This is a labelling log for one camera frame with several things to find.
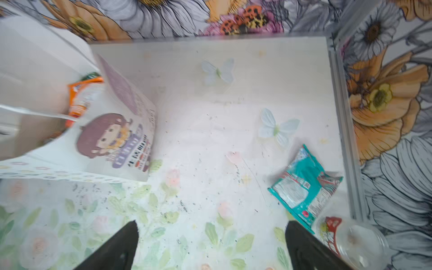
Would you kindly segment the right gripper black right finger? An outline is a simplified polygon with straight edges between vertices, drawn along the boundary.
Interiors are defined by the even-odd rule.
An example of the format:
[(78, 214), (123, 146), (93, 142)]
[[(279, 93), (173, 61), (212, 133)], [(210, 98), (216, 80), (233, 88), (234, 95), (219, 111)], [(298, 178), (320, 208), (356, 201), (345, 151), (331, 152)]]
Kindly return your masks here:
[(285, 240), (294, 270), (351, 270), (349, 265), (295, 220), (288, 223)]

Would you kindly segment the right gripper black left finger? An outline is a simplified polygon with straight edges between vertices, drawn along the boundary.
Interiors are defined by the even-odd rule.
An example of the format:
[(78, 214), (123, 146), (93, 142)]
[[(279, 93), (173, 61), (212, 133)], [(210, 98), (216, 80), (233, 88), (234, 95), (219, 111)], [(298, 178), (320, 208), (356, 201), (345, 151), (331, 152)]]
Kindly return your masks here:
[(138, 240), (137, 223), (130, 221), (75, 270), (131, 270)]

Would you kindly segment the teal snack bag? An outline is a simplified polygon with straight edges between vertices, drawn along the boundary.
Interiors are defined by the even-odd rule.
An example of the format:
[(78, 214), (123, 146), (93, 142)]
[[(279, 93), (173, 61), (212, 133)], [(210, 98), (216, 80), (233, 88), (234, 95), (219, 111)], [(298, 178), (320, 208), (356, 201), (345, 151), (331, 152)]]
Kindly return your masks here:
[(306, 145), (268, 191), (309, 232), (324, 207), (343, 182), (327, 174)]

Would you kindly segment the white printed paper bag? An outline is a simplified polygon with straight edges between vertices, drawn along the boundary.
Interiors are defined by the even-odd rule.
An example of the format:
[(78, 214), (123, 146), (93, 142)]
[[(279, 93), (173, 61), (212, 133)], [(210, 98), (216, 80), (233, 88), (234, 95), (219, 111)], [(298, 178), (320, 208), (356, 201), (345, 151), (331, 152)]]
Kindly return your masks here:
[[(105, 83), (86, 113), (68, 116), (68, 85), (98, 72)], [(1, 177), (146, 181), (155, 106), (91, 47), (27, 16), (1, 19)]]

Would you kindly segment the orange snack bag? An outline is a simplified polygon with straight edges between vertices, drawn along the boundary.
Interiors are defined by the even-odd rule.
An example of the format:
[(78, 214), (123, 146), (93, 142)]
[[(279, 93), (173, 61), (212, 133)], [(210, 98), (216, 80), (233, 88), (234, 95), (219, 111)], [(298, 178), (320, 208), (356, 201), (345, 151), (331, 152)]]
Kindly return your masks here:
[(96, 97), (105, 90), (105, 83), (102, 77), (69, 84), (69, 111), (68, 116), (80, 118), (94, 102)]

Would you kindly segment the green Fox's candy bag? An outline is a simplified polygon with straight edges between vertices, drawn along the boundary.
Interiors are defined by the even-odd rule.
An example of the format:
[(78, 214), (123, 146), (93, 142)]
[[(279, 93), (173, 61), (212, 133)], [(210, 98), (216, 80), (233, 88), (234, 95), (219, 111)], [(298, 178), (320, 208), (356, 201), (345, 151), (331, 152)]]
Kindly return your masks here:
[(87, 81), (87, 80), (95, 79), (98, 77), (100, 77), (100, 74), (98, 72), (92, 72), (92, 73), (89, 73), (89, 74), (85, 75), (84, 77), (82, 77), (81, 81)]

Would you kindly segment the clear plastic cup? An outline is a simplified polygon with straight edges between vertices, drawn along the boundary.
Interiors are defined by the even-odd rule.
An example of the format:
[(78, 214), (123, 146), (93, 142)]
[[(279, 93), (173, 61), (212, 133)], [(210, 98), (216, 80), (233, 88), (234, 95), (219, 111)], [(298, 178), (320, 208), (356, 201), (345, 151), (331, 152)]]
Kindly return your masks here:
[(375, 227), (356, 220), (326, 216), (315, 220), (313, 232), (335, 255), (355, 270), (384, 270), (389, 245)]

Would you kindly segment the large white butterfly decoration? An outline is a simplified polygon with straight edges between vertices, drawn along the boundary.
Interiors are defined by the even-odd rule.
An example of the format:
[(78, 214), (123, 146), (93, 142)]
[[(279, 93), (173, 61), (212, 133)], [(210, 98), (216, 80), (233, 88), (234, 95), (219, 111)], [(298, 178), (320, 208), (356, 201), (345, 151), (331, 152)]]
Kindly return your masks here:
[(262, 125), (258, 130), (258, 137), (264, 139), (273, 138), (283, 148), (289, 147), (290, 138), (300, 125), (299, 119), (289, 119), (278, 124), (269, 109), (262, 110), (261, 122)]

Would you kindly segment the small white butterfly decoration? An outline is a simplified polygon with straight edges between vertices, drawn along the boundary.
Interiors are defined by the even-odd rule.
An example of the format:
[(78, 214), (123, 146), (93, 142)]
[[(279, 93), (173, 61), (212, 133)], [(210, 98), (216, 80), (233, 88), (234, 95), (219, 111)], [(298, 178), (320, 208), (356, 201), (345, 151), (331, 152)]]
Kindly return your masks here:
[(221, 79), (227, 84), (231, 84), (234, 80), (232, 70), (234, 68), (234, 59), (230, 58), (226, 60), (221, 67), (216, 67), (208, 61), (204, 61), (201, 64), (201, 68), (205, 73), (204, 82), (206, 85), (215, 84), (217, 79)]

